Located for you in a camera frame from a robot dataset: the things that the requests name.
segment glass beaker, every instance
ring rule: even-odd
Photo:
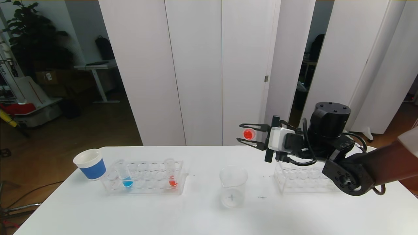
[[[222,184],[222,204],[228,208],[242,205],[245,197],[245,182],[248,179],[247,171],[240,166],[226,166],[219,173],[219,177]]]

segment white table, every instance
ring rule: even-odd
[[[108,196],[100,181],[77,169],[15,235],[360,235],[418,234],[418,199],[399,182],[386,194],[359,197],[342,192],[280,195],[275,163],[248,146],[104,147],[114,160],[184,160],[189,176],[180,196]],[[224,208],[219,171],[241,165],[248,171],[244,206]]]
[[[78,70],[91,70],[93,73],[94,80],[96,81],[97,89],[99,90],[100,95],[102,96],[102,101],[96,101],[95,103],[120,103],[119,100],[107,100],[105,91],[103,90],[102,83],[100,81],[99,75],[97,74],[98,69],[111,69],[117,67],[116,60],[111,59],[107,60],[105,64],[99,65],[77,65],[74,66],[75,69]]]

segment blue and white cup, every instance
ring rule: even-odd
[[[86,150],[74,157],[73,163],[89,180],[97,180],[106,172],[100,151],[96,148]]]

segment white machine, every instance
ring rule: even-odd
[[[59,117],[62,112],[57,103],[62,98],[49,98],[31,77],[23,75],[3,33],[0,31],[0,72],[6,86],[0,86],[0,90],[11,91],[13,97],[0,97],[0,102],[35,105],[34,111],[16,115],[16,121],[23,127],[36,127]]]

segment white wall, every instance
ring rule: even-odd
[[[389,0],[334,2],[302,118],[315,104],[348,105],[375,43]]]
[[[164,0],[99,3],[143,144],[185,145]]]
[[[223,145],[237,145],[241,123],[264,120],[280,0],[222,1]]]
[[[267,124],[273,115],[289,119],[314,5],[315,0],[281,1],[265,112]]]
[[[166,1],[186,145],[222,145],[221,0]]]
[[[373,80],[375,79],[377,71],[379,70],[383,58],[385,57],[387,48],[392,41],[393,34],[395,33],[395,29],[398,25],[404,6],[404,0],[391,0],[389,2],[379,33],[377,34],[375,44],[364,67],[357,88],[351,101],[347,104],[351,108],[351,114],[347,124],[345,125],[346,130],[359,131],[359,126],[354,127],[354,129],[352,129],[352,126],[360,112],[368,92],[370,91]]]
[[[311,45],[319,34],[326,33],[333,5],[334,0],[315,1],[315,8],[313,9],[311,27],[309,29],[308,40],[306,41],[305,52],[309,52],[311,50]]]
[[[23,1],[23,4],[28,6],[35,1]],[[38,1],[39,5],[36,10],[39,14],[50,19],[59,31],[66,31],[69,35],[65,41],[64,46],[68,48],[74,54],[74,64],[81,65],[85,64],[85,60],[82,54],[80,44],[77,40],[77,34],[71,23],[70,16],[67,11],[67,7],[63,0],[58,1]],[[15,10],[18,6],[14,6],[12,3],[2,3],[0,8],[3,10],[4,16],[7,20],[13,18]]]
[[[418,74],[418,2],[406,1],[372,88],[352,130],[383,134]]]
[[[68,13],[80,44],[85,63],[101,61],[95,40],[99,35],[109,39],[98,0],[66,0]]]

